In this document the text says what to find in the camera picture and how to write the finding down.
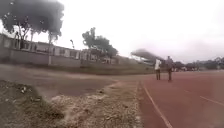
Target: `overcast sky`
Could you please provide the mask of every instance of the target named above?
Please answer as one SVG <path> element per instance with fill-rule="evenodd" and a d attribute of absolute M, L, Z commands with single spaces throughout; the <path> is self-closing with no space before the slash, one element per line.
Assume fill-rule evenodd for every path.
<path fill-rule="evenodd" d="M 145 48 L 184 62 L 224 57 L 223 0 L 60 1 L 65 15 L 58 45 L 71 47 L 73 39 L 84 48 L 82 33 L 96 27 L 125 56 Z"/>

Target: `person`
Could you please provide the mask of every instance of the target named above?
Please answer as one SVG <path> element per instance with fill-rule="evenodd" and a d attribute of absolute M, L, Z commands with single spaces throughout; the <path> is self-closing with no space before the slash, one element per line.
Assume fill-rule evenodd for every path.
<path fill-rule="evenodd" d="M 168 81 L 171 82 L 172 81 L 173 60 L 170 58 L 170 56 L 167 57 L 166 66 L 167 66 L 167 72 L 168 72 L 168 76 L 169 76 Z"/>
<path fill-rule="evenodd" d="M 161 61 L 159 59 L 156 59 L 155 71 L 156 71 L 157 80 L 160 80 L 160 65 L 161 65 Z"/>

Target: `dark clothing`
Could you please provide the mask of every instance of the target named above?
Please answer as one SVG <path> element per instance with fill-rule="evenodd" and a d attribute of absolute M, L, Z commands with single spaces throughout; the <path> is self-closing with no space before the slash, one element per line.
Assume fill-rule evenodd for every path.
<path fill-rule="evenodd" d="M 160 80 L 160 69 L 156 70 L 156 79 Z"/>
<path fill-rule="evenodd" d="M 171 58 L 168 58 L 166 60 L 166 66 L 167 66 L 167 72 L 168 72 L 168 75 L 169 75 L 169 81 L 172 81 L 173 60 Z"/>
<path fill-rule="evenodd" d="M 169 81 L 172 81 L 172 68 L 167 69 L 168 75 L 169 75 Z"/>
<path fill-rule="evenodd" d="M 166 60 L 166 65 L 167 65 L 167 69 L 172 69 L 173 68 L 173 60 L 172 59 L 167 59 Z"/>

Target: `grass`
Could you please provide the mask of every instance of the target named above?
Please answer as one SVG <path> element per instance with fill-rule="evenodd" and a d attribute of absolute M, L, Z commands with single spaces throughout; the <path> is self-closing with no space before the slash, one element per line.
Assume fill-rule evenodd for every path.
<path fill-rule="evenodd" d="M 47 70 L 58 70 L 71 73 L 83 73 L 83 74 L 95 74 L 95 75 L 143 75 L 154 73 L 154 69 L 152 67 L 143 64 L 117 65 L 113 67 L 99 66 L 99 67 L 80 67 L 80 68 L 36 65 L 30 63 L 29 64 L 6 63 L 6 64 L 20 65 L 27 68 L 41 68 Z"/>

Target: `pavement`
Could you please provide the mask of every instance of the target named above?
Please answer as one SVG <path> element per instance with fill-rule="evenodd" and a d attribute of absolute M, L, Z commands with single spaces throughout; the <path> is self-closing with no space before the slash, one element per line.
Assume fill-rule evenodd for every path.
<path fill-rule="evenodd" d="M 224 71 L 151 75 L 140 92 L 145 128 L 224 128 Z"/>

